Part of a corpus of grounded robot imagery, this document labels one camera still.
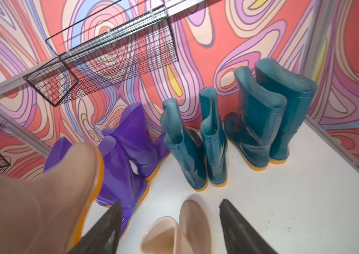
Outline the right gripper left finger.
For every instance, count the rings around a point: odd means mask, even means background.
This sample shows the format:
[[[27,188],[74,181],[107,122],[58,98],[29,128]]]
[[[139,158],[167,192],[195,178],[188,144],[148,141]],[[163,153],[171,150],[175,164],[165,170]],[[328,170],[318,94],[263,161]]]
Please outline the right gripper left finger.
[[[123,219],[122,204],[113,204],[68,254],[115,254]]]

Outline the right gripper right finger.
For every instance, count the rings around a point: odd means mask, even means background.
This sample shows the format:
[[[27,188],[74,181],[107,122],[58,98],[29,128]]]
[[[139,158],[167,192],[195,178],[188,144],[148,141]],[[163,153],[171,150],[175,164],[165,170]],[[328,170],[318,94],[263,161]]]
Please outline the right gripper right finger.
[[[233,204],[224,199],[220,220],[228,254],[276,254]]]

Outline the beige boot front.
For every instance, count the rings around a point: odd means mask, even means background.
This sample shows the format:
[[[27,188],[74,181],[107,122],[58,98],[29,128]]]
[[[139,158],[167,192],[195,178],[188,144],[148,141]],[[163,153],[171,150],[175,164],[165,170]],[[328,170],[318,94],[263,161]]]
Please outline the beige boot front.
[[[158,219],[144,234],[140,243],[142,254],[210,254],[211,230],[206,213],[194,200],[186,200],[179,220]]]

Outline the beige boot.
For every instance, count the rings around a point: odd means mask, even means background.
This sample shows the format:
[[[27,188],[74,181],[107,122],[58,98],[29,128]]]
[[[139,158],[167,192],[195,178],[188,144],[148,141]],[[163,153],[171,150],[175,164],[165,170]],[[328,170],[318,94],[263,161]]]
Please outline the beige boot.
[[[65,254],[80,240],[104,162],[86,142],[30,181],[0,175],[0,254]]]
[[[179,220],[158,219],[144,234],[140,243],[142,254],[210,254],[211,230],[206,213],[194,200],[186,200]]]

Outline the teal boot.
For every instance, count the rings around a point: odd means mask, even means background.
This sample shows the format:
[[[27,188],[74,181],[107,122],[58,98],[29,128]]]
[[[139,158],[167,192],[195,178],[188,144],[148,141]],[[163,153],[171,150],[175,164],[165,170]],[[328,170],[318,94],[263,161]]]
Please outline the teal boot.
[[[284,164],[290,154],[288,145],[298,132],[318,86],[311,79],[283,68],[273,58],[257,61],[255,72],[260,86],[287,99],[282,122],[269,154],[272,164]]]
[[[197,192],[206,189],[207,163],[199,135],[185,126],[177,99],[169,98],[162,103],[164,112],[160,123],[165,133],[164,143],[178,161],[191,186]]]
[[[227,183],[227,137],[219,114],[216,90],[206,87],[199,91],[202,122],[200,133],[207,158],[208,177],[215,187]]]
[[[262,171],[269,164],[270,148],[279,131],[287,99],[260,86],[249,67],[238,67],[234,76],[239,85],[239,106],[236,113],[226,115],[225,133],[248,166]]]

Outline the purple boot leaning centre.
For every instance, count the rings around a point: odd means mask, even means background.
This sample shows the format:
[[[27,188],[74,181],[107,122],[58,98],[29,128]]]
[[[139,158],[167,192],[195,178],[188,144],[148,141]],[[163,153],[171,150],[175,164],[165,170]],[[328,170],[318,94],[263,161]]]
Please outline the purple boot leaning centre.
[[[121,204],[122,215],[116,223],[122,237],[149,189],[113,137],[105,137],[98,147],[86,142],[73,145],[65,137],[57,140],[44,164],[43,179],[52,206],[50,222],[65,230],[72,243],[80,239],[93,202],[107,208]]]

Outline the purple boot back centre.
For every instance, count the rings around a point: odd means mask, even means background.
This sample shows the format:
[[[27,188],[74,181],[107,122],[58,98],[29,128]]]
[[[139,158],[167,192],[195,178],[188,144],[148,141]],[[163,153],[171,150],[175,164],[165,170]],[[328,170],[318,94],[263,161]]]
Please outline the purple boot back centre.
[[[137,166],[138,173],[146,181],[154,179],[160,164],[170,151],[164,143],[165,133],[152,141],[141,103],[126,107],[117,128],[102,130],[103,136],[114,137],[123,147],[129,159]]]

